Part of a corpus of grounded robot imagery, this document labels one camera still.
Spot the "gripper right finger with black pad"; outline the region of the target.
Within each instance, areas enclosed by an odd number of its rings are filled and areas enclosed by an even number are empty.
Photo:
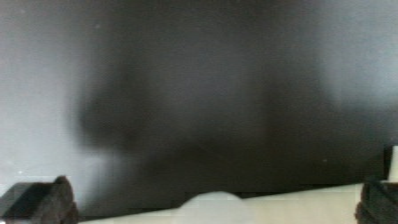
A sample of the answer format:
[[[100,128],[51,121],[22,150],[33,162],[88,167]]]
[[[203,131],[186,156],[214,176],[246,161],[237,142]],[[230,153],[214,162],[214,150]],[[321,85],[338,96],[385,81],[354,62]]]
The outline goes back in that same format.
[[[379,179],[365,182],[356,220],[358,224],[398,224],[398,183]]]

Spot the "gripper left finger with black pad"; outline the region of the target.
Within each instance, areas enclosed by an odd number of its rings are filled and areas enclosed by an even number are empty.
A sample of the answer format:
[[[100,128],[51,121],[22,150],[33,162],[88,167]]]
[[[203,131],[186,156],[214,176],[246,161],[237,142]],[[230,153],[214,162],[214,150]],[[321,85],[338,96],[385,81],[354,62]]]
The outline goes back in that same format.
[[[70,180],[19,182],[0,196],[0,224],[79,224]]]

